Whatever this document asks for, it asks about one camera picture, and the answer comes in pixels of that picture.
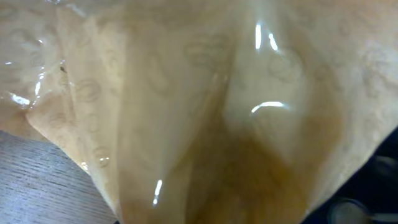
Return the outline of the beige snack bag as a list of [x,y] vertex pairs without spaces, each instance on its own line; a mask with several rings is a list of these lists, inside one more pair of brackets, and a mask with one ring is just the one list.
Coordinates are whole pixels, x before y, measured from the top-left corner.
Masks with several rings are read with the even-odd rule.
[[122,223],[301,222],[396,127],[395,0],[1,2],[1,129]]

